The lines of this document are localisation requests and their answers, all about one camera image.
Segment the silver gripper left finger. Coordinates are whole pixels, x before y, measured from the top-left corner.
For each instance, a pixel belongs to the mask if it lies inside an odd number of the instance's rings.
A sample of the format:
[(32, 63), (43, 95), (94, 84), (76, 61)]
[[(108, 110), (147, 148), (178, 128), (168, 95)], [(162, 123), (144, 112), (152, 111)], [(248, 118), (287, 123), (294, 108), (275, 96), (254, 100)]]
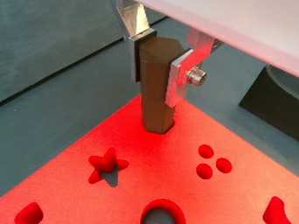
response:
[(126, 42), (131, 54), (132, 79), (135, 82), (139, 82), (139, 46), (156, 36), (156, 31), (150, 27), (144, 6), (135, 0), (116, 0), (116, 11), (126, 30)]

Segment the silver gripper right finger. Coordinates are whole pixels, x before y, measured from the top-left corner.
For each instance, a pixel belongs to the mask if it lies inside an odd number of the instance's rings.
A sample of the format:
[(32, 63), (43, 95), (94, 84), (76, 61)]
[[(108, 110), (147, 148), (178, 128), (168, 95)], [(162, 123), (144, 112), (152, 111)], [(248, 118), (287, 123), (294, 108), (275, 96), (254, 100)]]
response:
[(188, 49), (171, 63), (166, 104), (172, 108), (187, 94), (187, 85), (199, 86), (207, 79), (202, 62), (222, 46), (222, 42), (202, 31), (191, 28), (187, 35)]

